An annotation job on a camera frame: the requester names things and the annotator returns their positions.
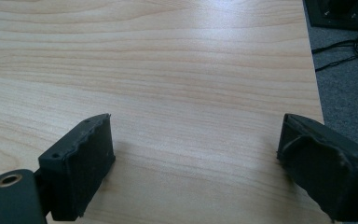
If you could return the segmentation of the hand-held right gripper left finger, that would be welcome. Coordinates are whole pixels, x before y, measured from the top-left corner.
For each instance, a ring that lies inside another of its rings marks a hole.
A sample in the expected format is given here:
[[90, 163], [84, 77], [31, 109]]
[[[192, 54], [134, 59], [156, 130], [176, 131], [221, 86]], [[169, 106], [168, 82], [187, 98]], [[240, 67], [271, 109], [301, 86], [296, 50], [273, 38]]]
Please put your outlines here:
[[83, 216], [115, 159], [108, 114], [79, 122], [39, 156], [41, 178], [52, 190], [52, 217], [74, 221]]

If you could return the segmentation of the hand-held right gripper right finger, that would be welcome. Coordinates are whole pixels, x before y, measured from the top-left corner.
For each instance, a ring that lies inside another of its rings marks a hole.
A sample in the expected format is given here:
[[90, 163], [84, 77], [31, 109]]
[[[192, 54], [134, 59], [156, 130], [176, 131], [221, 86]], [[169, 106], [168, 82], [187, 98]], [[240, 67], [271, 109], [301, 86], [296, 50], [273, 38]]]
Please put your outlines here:
[[277, 159], [334, 221], [358, 221], [358, 144], [322, 123], [283, 117]]

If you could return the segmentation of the black stand base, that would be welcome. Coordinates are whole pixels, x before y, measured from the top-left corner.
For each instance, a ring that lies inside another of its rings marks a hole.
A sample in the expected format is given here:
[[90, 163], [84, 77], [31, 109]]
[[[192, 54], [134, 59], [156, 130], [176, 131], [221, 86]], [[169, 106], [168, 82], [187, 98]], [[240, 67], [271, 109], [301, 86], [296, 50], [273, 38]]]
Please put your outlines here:
[[358, 31], [358, 0], [304, 0], [310, 25]]

